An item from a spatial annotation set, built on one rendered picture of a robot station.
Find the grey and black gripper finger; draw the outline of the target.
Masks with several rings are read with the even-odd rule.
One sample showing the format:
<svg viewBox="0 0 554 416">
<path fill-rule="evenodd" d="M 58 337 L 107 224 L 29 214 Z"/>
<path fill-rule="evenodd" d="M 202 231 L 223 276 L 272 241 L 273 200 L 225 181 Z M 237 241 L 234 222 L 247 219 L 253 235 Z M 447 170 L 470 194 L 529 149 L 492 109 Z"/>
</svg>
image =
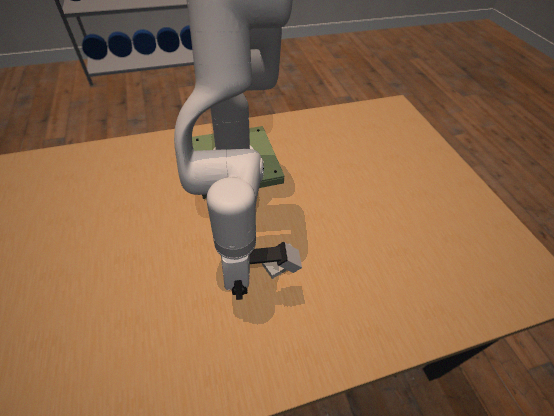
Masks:
<svg viewBox="0 0 554 416">
<path fill-rule="evenodd" d="M 236 300 L 241 300 L 244 294 L 247 294 L 247 288 L 242 285 L 242 280 L 235 280 L 232 295 L 236 295 Z"/>
</svg>

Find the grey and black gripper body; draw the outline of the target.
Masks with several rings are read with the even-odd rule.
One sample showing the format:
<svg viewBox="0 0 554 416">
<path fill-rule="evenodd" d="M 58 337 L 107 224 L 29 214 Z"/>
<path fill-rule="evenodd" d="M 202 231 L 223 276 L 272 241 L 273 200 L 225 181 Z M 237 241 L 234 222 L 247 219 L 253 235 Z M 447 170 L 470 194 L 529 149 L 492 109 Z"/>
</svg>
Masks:
<svg viewBox="0 0 554 416">
<path fill-rule="evenodd" d="M 226 290 L 231 290 L 234 287 L 235 280 L 242 280 L 242 285 L 246 288 L 249 286 L 251 252 L 238 258 L 226 257 L 218 252 L 221 255 L 224 288 Z"/>
</svg>

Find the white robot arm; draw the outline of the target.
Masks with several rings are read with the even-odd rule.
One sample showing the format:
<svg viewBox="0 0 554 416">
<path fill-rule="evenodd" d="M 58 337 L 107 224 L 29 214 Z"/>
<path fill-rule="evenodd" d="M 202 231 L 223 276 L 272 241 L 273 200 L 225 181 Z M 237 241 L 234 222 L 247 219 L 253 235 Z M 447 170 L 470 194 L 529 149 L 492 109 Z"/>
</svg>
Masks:
<svg viewBox="0 0 554 416">
<path fill-rule="evenodd" d="M 248 254 L 256 244 L 264 175 L 263 159 L 250 146 L 243 93 L 276 85 L 292 1 L 187 0 L 196 83 L 175 125 L 178 174 L 186 192 L 207 195 L 214 245 L 230 258 Z M 193 127 L 208 109 L 215 148 L 195 151 Z M 250 253 L 250 264 L 268 262 L 292 273 L 302 268 L 299 250 L 284 241 Z"/>
</svg>

